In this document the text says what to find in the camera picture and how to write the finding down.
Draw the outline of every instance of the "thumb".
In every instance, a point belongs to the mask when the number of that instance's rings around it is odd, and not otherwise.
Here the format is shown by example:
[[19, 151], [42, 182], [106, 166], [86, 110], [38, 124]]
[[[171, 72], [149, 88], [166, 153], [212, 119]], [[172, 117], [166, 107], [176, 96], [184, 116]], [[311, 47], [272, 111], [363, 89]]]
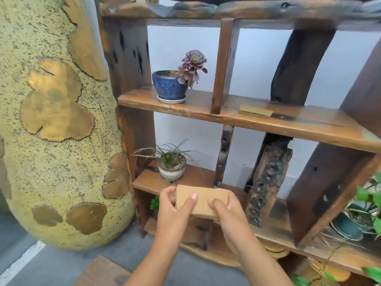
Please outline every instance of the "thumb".
[[226, 214], [229, 212], [227, 207], [220, 199], [209, 199], [208, 204], [217, 213], [220, 219], [223, 216], [226, 216]]
[[180, 212], [182, 212], [184, 215], [189, 216], [197, 204], [198, 194], [193, 193], [190, 197], [187, 198], [183, 206], [180, 208]]

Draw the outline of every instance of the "left hand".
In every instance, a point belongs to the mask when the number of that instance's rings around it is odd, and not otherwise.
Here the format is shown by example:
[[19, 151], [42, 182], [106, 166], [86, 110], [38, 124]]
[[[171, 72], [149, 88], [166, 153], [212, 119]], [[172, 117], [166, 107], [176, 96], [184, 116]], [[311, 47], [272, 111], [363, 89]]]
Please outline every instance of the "left hand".
[[159, 214], [154, 246], [165, 248], [169, 254], [176, 255], [189, 215], [197, 204], [198, 195], [193, 193], [184, 205], [176, 209], [169, 200], [169, 193], [174, 192], [176, 186], [170, 186], [160, 192]]

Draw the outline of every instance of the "purple succulent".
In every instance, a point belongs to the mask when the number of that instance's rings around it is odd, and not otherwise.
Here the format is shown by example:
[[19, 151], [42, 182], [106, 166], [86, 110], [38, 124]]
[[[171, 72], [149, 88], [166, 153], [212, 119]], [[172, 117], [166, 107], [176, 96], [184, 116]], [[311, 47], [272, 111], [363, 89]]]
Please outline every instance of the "purple succulent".
[[200, 69], [205, 73], [208, 72], [207, 69], [204, 68], [204, 63], [206, 63], [206, 61], [207, 59], [200, 51], [189, 51], [183, 59], [183, 65], [179, 66], [179, 83], [184, 84], [187, 82], [188, 86], [192, 87], [195, 81], [197, 82], [200, 80], [197, 70]]

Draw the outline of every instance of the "yellow speckled vase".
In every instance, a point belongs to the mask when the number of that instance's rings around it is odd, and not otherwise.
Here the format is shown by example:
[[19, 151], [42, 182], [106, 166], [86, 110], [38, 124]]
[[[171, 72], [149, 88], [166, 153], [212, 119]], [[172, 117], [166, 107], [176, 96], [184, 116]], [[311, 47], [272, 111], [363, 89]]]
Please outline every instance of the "yellow speckled vase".
[[135, 213], [106, 65], [82, 0], [0, 0], [0, 189], [31, 235], [101, 246]]

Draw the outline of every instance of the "white wall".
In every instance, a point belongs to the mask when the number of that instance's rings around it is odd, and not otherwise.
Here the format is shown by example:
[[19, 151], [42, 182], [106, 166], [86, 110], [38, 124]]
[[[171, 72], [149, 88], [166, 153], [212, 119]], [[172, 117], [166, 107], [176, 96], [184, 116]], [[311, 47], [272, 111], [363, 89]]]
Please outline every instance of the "white wall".
[[[92, 25], [96, 26], [94, 4], [85, 1]], [[174, 2], [160, 0], [160, 4], [171, 6]], [[290, 30], [241, 29], [230, 92], [270, 98], [271, 80], [290, 34]], [[317, 69], [306, 105], [338, 108], [380, 37], [378, 32], [337, 32]], [[194, 89], [213, 90], [219, 28], [149, 26], [148, 39], [152, 72], [177, 70], [185, 53], [198, 49], [208, 60], [205, 65], [208, 74], [200, 73], [201, 80]], [[221, 124], [155, 112], [155, 131], [158, 144], [179, 143], [189, 138], [184, 149], [202, 152], [203, 155], [192, 155], [197, 164], [215, 169]], [[244, 164], [254, 165], [263, 137], [263, 132], [234, 129], [224, 183], [243, 187], [251, 172]], [[316, 146], [316, 142], [297, 138], [290, 143], [293, 158], [279, 197], [287, 197]]]

